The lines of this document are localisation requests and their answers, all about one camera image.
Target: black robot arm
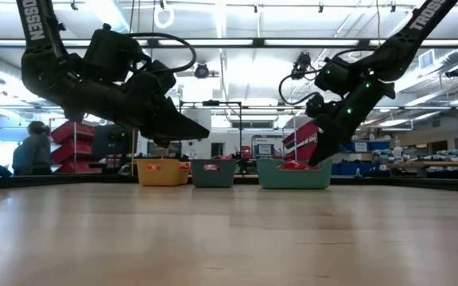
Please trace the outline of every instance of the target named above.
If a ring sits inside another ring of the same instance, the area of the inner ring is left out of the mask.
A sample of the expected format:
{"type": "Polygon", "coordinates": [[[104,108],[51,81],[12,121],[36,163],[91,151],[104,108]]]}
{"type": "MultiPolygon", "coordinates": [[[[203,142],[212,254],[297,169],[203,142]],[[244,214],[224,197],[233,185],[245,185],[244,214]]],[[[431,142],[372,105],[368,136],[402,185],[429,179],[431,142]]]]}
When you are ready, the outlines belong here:
{"type": "Polygon", "coordinates": [[[423,40],[436,28],[458,0],[427,0],[413,11],[411,20],[371,55],[348,63],[340,54],[319,71],[315,84],[343,97],[323,104],[320,95],[307,103],[307,115],[320,128],[316,151],[309,163],[318,164],[347,144],[356,129],[384,96],[395,98],[393,82],[401,78],[423,40]]]}
{"type": "Polygon", "coordinates": [[[31,92],[64,109],[76,122],[93,114],[118,125],[137,128],[159,145],[206,138],[209,131],[180,114],[165,93],[176,84],[174,72],[190,68],[196,52],[180,38],[162,33],[120,34],[104,24],[94,32],[84,58],[65,49],[51,0],[17,0],[26,50],[22,82],[31,92]],[[186,44],[193,58],[169,69],[151,60],[132,37],[168,37],[186,44]]]}

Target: wooden surface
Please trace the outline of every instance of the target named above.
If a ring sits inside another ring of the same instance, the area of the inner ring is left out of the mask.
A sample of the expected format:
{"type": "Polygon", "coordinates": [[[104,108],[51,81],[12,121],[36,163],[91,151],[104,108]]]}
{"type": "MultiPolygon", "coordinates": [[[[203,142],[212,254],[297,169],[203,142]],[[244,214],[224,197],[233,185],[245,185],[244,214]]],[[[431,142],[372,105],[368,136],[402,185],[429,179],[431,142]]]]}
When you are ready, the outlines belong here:
{"type": "Polygon", "coordinates": [[[388,168],[428,168],[428,167],[458,167],[458,162],[444,161],[412,161],[405,163],[388,164],[388,168]]]}
{"type": "Polygon", "coordinates": [[[458,192],[0,191],[0,285],[458,286],[458,192]]]}

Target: yellow basket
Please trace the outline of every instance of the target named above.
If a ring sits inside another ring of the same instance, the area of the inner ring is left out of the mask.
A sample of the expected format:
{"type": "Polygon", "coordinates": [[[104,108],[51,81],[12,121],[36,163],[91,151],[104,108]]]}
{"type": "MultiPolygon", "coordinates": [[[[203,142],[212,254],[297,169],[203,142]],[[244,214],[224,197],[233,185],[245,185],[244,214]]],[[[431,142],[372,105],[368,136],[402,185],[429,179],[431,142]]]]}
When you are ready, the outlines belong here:
{"type": "Polygon", "coordinates": [[[142,186],[179,186],[188,181],[190,163],[177,159],[137,159],[139,184],[142,186]]]}

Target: teal basket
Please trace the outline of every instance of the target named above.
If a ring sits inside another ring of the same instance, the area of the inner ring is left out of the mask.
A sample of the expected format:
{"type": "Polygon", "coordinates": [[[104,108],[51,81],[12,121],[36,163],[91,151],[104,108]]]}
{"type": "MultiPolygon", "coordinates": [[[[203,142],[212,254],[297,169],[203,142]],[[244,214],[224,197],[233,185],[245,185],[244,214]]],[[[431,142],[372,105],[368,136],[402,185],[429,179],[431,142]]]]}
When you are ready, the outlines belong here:
{"type": "Polygon", "coordinates": [[[235,180],[236,160],[192,160],[192,184],[196,187],[232,187],[235,180]],[[218,170],[206,170],[209,165],[218,170]]]}
{"type": "Polygon", "coordinates": [[[319,171],[284,171],[277,167],[284,160],[258,160],[259,184],[267,189],[314,189],[324,190],[330,186],[332,161],[319,164],[319,171]]]}

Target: person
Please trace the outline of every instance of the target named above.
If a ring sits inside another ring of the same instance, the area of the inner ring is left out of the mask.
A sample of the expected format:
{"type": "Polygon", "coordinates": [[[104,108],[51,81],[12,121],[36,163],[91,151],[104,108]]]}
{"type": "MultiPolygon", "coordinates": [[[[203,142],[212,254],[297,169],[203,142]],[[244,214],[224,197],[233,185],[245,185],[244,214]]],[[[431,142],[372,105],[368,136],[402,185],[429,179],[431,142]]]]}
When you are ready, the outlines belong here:
{"type": "Polygon", "coordinates": [[[14,175],[51,175],[50,128],[43,122],[31,122],[28,134],[29,137],[14,151],[14,175]]]}

